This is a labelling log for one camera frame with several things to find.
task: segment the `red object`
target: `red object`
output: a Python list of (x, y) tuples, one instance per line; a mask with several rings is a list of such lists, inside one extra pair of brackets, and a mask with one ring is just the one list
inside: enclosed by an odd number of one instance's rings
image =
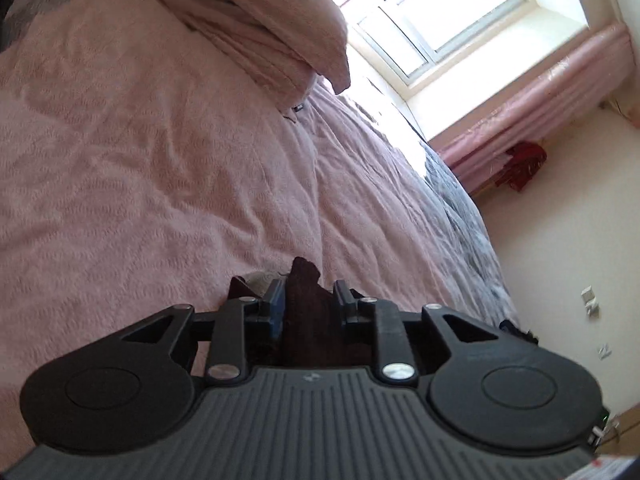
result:
[(521, 192), (546, 162), (546, 151), (539, 144), (524, 140), (506, 153), (511, 155), (511, 160), (498, 174), (495, 185), (509, 184), (511, 189)]

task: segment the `window frame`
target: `window frame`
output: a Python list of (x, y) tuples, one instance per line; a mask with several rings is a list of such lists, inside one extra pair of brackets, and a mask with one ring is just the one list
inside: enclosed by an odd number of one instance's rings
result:
[[(402, 12), (398, 9), (398, 4), (402, 1), (404, 0), (369, 0), (368, 4), (365, 4), (364, 6), (362, 4), (357, 4), (355, 6), (355, 12), (345, 12), (345, 14), (350, 18), (351, 27), (353, 27), (353, 29), (366, 41), (366, 43), (391, 67), (402, 82), (405, 85), (410, 86), (424, 75), (425, 72), (433, 69), (447, 56), (450, 56), (455, 51), (470, 43), (473, 38), (487, 30), (487, 28), (495, 22), (498, 22), (498, 20), (501, 20), (509, 13), (513, 12), (526, 0), (507, 0), (500, 4), (500, 6), (496, 7), (492, 12), (489, 12), (480, 20), (453, 37), (437, 51), (429, 46), (428, 42), (422, 37), (418, 30), (402, 15)], [(393, 58), (376, 42), (376, 40), (374, 40), (360, 26), (363, 20), (371, 15), (373, 10), (376, 8), (379, 8), (382, 13), (391, 20), (392, 24), (407, 39), (409, 45), (411, 45), (424, 59), (424, 64), (410, 74), (406, 74), (393, 60)]]

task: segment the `bed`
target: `bed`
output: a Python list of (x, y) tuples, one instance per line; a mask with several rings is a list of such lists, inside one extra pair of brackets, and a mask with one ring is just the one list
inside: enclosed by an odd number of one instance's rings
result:
[[(308, 54), (317, 30), (289, 35), (273, 15), (239, 13), (255, 9), (246, 1), (222, 0), (230, 27), (258, 30), (249, 41), (292, 68), (252, 72), (264, 57), (246, 43), (226, 52), (237, 36), (198, 30), (167, 0), (17, 0), (10, 11), (0, 470), (32, 445), (18, 393), (38, 366), (170, 304), (214, 309), (232, 276), (284, 273), (296, 256), (327, 287), (341, 278), (405, 310), (442, 303), (517, 323), (478, 210), (446, 165), (392, 107), (376, 121), (335, 95), (349, 75), (340, 56)], [(311, 65), (311, 79), (292, 79)], [(293, 90), (265, 90), (283, 73)]]

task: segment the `pink curtain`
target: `pink curtain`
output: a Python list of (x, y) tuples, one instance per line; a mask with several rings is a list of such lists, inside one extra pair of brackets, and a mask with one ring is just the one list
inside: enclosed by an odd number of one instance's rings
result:
[(468, 192), (510, 160), (521, 140), (535, 142), (596, 106), (635, 70), (628, 30), (616, 23), (594, 34), (438, 154)]

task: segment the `window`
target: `window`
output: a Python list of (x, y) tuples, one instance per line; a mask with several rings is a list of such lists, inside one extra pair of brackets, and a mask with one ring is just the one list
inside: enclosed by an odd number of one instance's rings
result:
[(346, 0), (342, 10), (354, 29), (410, 84), (522, 1)]

